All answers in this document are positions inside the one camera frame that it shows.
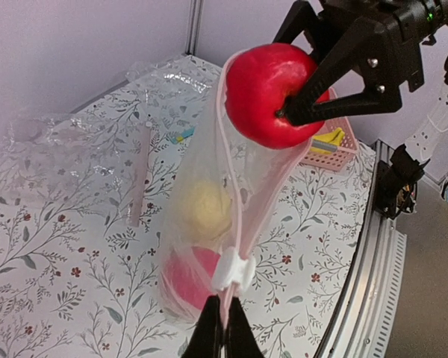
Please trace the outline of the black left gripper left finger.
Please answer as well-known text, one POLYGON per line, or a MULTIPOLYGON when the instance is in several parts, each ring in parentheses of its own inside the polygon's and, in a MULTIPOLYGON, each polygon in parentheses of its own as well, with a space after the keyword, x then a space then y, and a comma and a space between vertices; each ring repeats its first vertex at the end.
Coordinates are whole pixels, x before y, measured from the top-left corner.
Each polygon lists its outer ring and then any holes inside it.
POLYGON ((181 358, 218 358, 223 345, 220 298, 209 296, 181 358))

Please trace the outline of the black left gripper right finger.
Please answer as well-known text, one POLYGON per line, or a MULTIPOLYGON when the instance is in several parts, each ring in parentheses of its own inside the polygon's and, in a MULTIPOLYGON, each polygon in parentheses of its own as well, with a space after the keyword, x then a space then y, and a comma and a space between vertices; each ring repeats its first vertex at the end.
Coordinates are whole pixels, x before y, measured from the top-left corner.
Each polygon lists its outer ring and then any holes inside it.
POLYGON ((232 298, 223 345, 226 358, 264 358, 239 298, 232 298))

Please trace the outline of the red toy apple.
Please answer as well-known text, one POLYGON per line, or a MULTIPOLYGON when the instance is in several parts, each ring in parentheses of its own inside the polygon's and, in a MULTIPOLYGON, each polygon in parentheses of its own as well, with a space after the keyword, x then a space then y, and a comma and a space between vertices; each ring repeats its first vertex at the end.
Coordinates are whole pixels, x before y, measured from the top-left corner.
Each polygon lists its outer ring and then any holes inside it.
POLYGON ((311 138, 324 122, 297 127, 277 112, 316 68, 307 53, 291 44, 271 43, 239 54, 225 76, 225 108, 233 126, 270 149, 292 148, 311 138))

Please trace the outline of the yellow toy banana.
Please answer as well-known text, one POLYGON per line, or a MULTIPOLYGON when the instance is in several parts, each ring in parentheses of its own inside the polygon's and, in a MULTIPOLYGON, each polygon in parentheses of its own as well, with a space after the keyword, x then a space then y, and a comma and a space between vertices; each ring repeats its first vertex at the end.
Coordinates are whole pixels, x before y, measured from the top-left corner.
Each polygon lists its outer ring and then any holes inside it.
POLYGON ((330 145, 340 146, 345 138, 345 132, 342 128, 336 128, 334 131, 327 134, 320 134, 313 137, 313 140, 318 142, 327 143, 330 145))

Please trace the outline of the yellow toy lemon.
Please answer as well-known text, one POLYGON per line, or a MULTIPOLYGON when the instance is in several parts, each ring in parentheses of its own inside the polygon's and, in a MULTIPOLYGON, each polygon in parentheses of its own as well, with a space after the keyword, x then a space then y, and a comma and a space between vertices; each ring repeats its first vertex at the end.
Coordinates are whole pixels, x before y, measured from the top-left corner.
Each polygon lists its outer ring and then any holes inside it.
POLYGON ((215 240, 231 226, 231 198, 221 185, 209 180, 195 182, 188 192, 187 224, 198 242, 215 240))

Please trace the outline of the clear zip top bag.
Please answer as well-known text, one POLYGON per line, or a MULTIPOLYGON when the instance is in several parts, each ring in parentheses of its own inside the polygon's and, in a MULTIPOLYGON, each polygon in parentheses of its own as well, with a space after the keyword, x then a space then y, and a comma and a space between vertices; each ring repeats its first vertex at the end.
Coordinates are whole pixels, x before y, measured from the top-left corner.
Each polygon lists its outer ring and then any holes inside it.
POLYGON ((241 135, 227 89, 224 76, 211 87, 165 206, 158 288, 172 321, 195 322, 211 295, 228 319, 232 298, 255 276, 253 250, 281 188, 310 148, 273 150, 241 135))

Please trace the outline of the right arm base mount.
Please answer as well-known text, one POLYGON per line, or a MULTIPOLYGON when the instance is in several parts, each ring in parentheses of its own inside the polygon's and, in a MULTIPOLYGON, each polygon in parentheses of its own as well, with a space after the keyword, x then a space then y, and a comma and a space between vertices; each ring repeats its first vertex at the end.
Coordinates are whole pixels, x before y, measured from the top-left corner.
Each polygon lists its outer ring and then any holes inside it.
POLYGON ((423 177, 429 160, 420 163, 405 144, 395 149, 390 164, 380 160, 377 166, 375 208, 387 219, 395 219, 410 204, 412 189, 423 177))

